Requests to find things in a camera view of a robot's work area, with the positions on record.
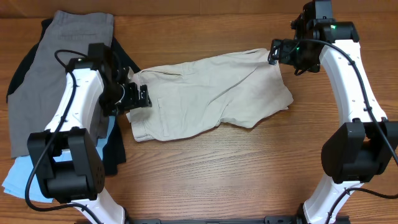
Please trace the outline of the beige khaki shorts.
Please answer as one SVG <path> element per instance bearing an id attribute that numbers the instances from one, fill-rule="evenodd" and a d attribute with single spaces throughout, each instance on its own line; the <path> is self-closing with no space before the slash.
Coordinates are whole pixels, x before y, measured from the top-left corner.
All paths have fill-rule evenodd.
<path id="1" fill-rule="evenodd" d="M 230 123 L 253 128 L 293 103 L 267 49 L 143 69 L 129 78 L 146 85 L 152 105 L 127 114 L 137 142 L 190 138 Z"/>

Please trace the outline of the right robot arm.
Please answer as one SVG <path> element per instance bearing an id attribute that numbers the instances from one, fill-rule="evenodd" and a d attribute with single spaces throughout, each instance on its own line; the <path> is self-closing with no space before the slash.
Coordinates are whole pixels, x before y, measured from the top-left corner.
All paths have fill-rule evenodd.
<path id="1" fill-rule="evenodd" d="M 322 147 L 323 177 L 296 215 L 268 216 L 266 223 L 348 223 L 339 211 L 364 184 L 396 160 L 397 123 L 379 106 L 361 60 L 352 22 L 338 22 L 330 1 L 311 1 L 291 22 L 293 39 L 275 39 L 268 61 L 294 67 L 295 74 L 326 71 L 340 126 Z"/>

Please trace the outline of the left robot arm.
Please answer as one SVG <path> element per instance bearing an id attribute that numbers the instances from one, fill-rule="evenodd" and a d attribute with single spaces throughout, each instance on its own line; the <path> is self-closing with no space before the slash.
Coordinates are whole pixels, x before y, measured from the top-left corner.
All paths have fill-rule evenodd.
<path id="1" fill-rule="evenodd" d="M 75 208 L 91 223 L 132 223 L 104 187 L 104 165 L 90 127 L 97 105 L 105 116 L 150 107 L 148 87 L 131 81 L 128 68 L 103 43 L 89 44 L 87 54 L 76 52 L 62 67 L 67 84 L 57 111 L 27 140 L 34 167 L 25 202 L 38 212 Z"/>

